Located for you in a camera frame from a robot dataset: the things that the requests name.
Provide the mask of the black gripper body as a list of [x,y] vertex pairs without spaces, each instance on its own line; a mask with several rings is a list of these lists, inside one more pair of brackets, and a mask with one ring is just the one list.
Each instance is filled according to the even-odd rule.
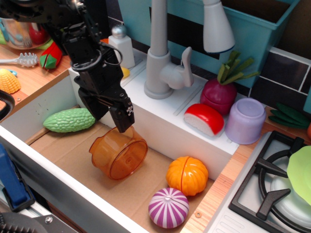
[[132,106],[121,87],[123,73],[113,49],[96,50],[91,58],[85,57],[82,62],[72,61],[72,69],[79,73],[74,81],[96,96],[108,110],[110,107],[125,109]]

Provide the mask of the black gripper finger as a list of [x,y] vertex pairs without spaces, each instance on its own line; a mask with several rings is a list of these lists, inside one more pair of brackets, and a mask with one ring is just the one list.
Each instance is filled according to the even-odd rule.
[[96,96],[89,93],[84,88],[79,88],[78,95],[84,106],[96,120],[100,120],[108,112],[108,107],[101,104]]
[[135,123],[133,106],[123,108],[110,107],[109,112],[120,133],[124,133]]

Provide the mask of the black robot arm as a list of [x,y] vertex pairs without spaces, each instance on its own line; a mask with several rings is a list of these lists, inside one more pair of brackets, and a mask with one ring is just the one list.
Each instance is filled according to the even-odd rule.
[[74,81],[84,106],[96,120],[107,112],[125,132],[135,122],[133,105],[121,87],[123,72],[117,49],[101,41],[100,0],[2,0],[0,16],[43,26],[78,72]]

